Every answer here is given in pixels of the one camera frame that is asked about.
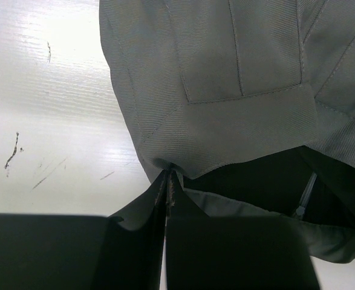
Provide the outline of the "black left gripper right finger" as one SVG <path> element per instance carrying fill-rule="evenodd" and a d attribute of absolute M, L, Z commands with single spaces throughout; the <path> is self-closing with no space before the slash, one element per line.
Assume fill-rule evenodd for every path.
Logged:
<path fill-rule="evenodd" d="M 279 217 L 210 217 L 168 177 L 168 289 L 319 289 L 302 237 Z"/>

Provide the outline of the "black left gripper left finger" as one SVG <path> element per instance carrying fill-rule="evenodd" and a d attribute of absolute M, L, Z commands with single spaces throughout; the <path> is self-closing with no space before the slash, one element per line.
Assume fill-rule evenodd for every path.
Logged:
<path fill-rule="evenodd" d="M 158 289 L 166 187 L 108 217 L 0 213 L 0 289 Z"/>

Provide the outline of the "grey pleated skirt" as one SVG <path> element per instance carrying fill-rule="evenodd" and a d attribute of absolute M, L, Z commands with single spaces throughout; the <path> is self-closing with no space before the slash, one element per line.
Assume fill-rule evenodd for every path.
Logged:
<path fill-rule="evenodd" d="M 355 1 L 100 1 L 99 25 L 150 181 L 355 259 Z"/>

